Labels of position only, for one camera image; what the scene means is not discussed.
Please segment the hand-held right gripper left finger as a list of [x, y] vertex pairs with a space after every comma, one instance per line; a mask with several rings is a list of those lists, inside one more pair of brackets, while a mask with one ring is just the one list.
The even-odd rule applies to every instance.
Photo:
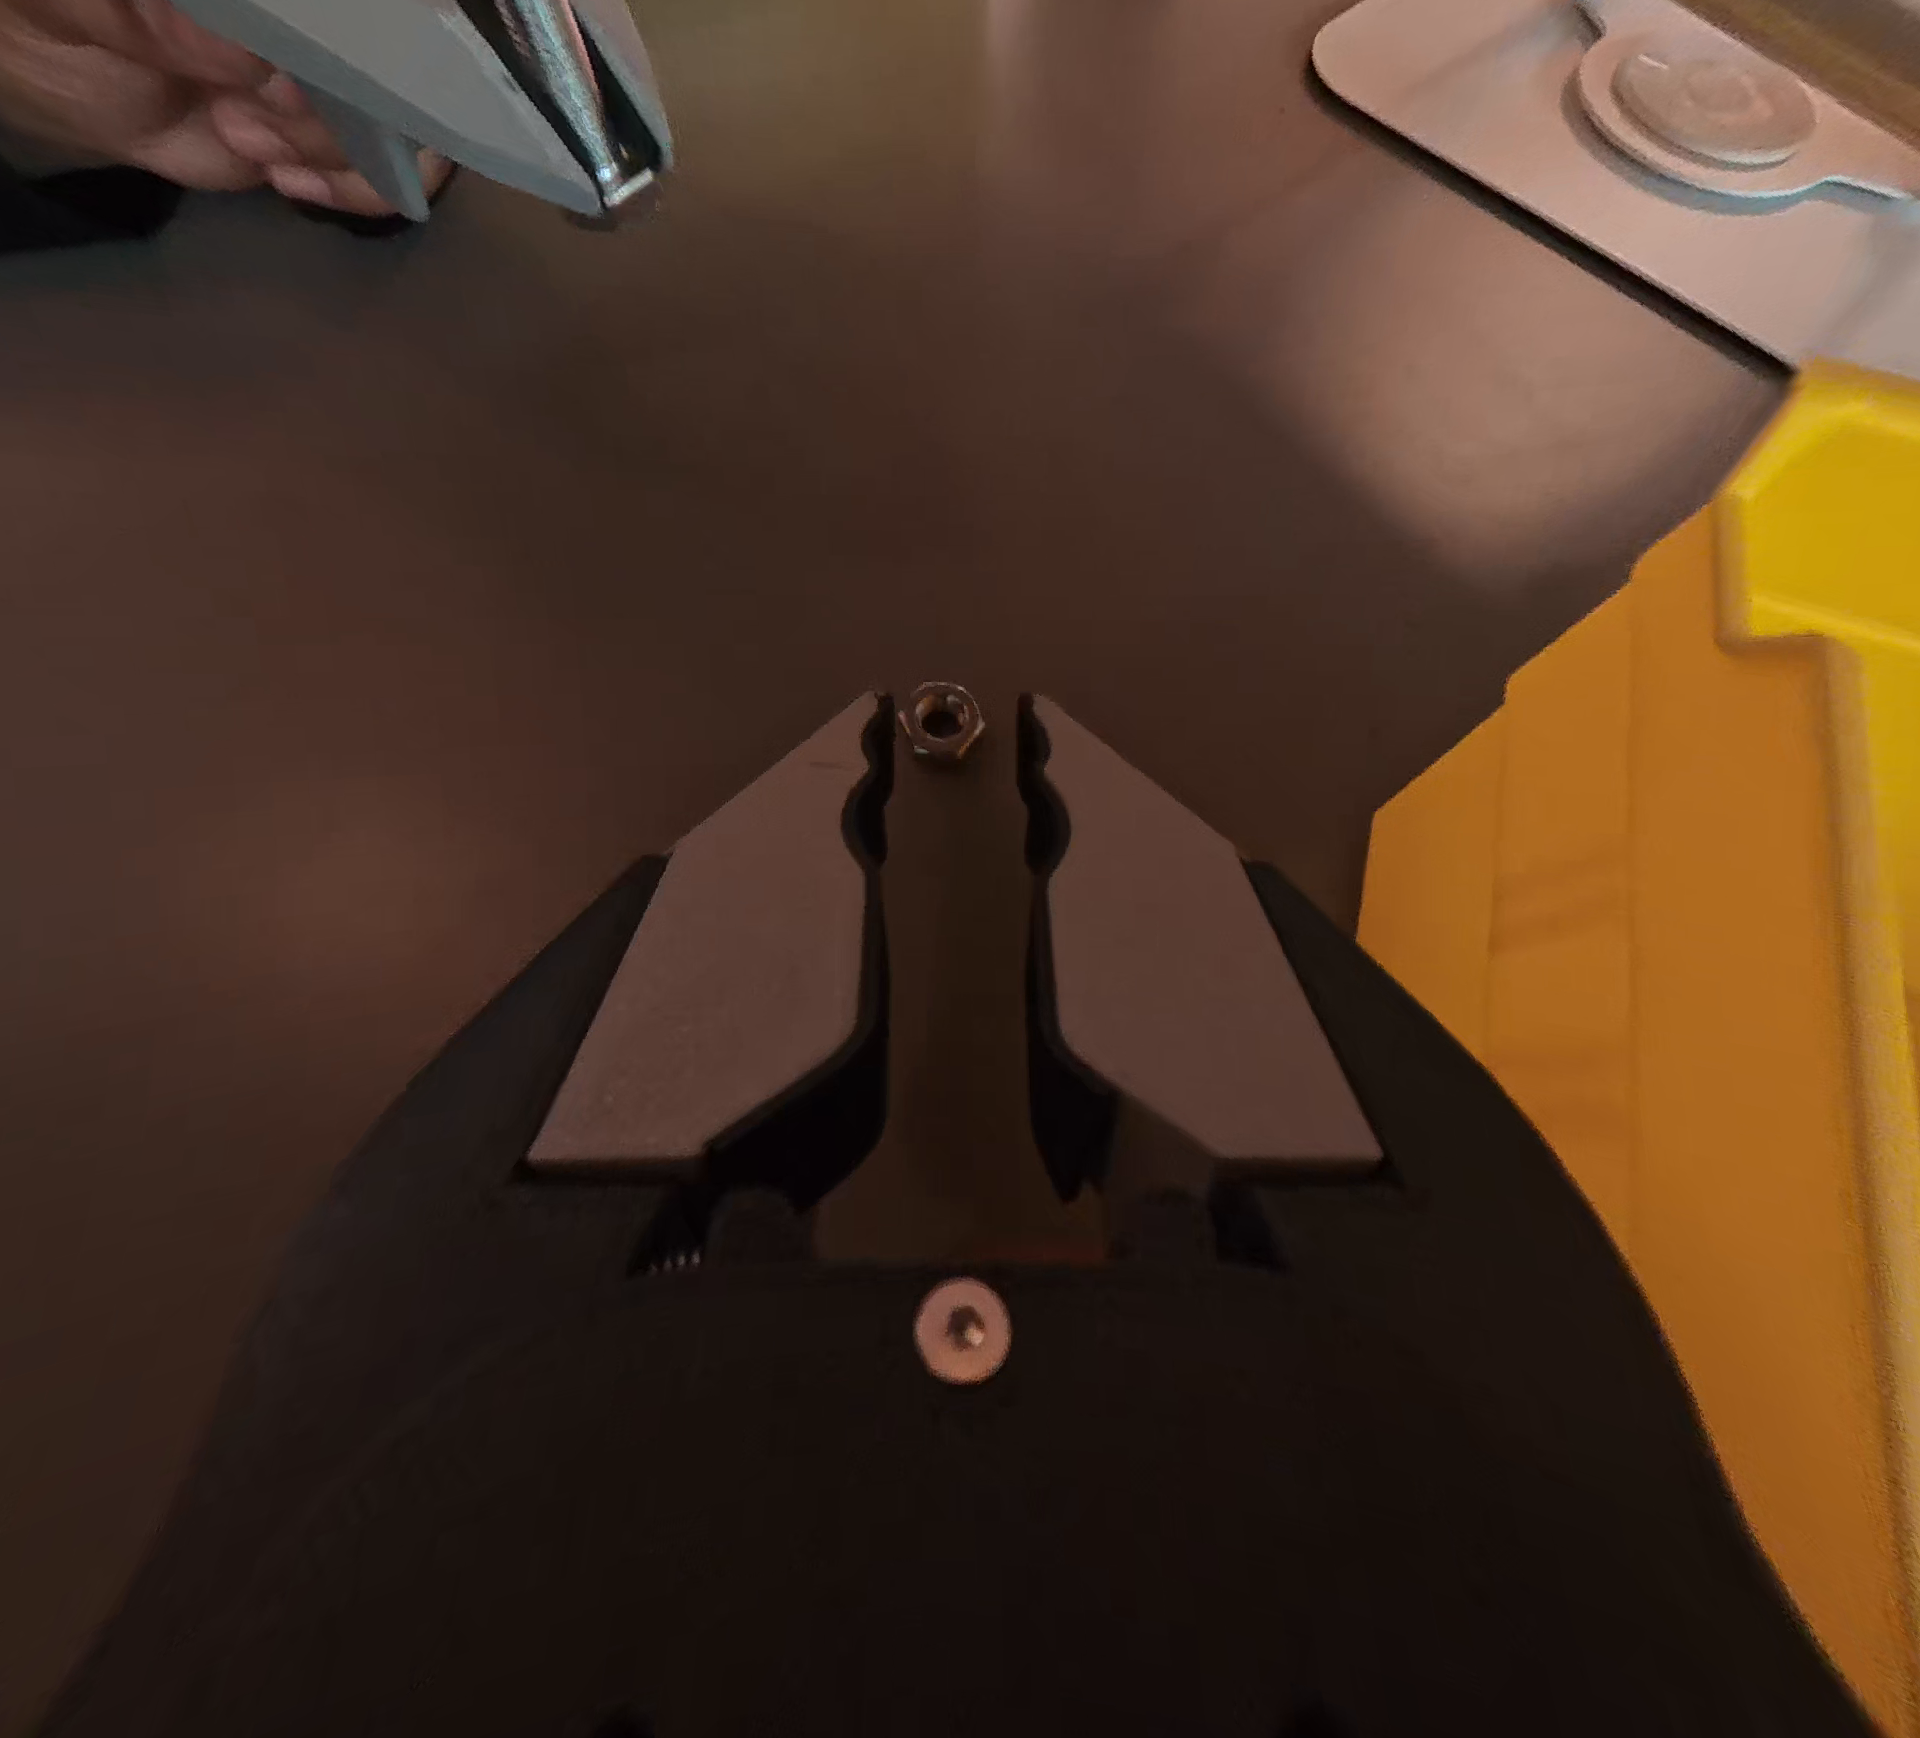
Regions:
[[884, 1123], [895, 700], [857, 695], [666, 852], [526, 1152], [543, 1176], [831, 1194]]

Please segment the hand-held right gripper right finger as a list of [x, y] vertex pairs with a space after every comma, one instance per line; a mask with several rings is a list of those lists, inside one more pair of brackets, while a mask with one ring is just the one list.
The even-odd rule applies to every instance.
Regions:
[[1023, 695], [1028, 1086], [1063, 1201], [1367, 1181], [1381, 1136], [1250, 865], [1058, 700]]

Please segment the steel bolt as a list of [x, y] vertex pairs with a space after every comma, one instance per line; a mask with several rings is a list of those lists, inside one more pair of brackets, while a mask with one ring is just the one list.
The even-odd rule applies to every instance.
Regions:
[[538, 77], [561, 138], [587, 167], [599, 216], [616, 219], [654, 183], [657, 167], [621, 137], [594, 49], [571, 0], [493, 0], [493, 5]]

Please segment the steel hex nut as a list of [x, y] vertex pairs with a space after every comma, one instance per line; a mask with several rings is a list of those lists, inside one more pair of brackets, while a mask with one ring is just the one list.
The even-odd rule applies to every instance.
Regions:
[[932, 769], [953, 769], [983, 738], [987, 718], [966, 686], [927, 678], [906, 695], [900, 732], [911, 760]]

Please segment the person's left hand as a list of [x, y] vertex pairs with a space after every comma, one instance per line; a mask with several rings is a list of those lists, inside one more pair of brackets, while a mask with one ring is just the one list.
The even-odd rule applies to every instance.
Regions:
[[274, 189], [401, 219], [302, 88], [170, 0], [4, 0], [4, 163], [30, 180], [133, 170], [170, 189]]

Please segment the yellow open bin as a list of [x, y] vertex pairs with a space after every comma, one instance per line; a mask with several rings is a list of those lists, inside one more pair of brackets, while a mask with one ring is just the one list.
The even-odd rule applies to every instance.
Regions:
[[1571, 1169], [1804, 1617], [1913, 1735], [1913, 381], [1804, 372], [1374, 815], [1358, 942]]

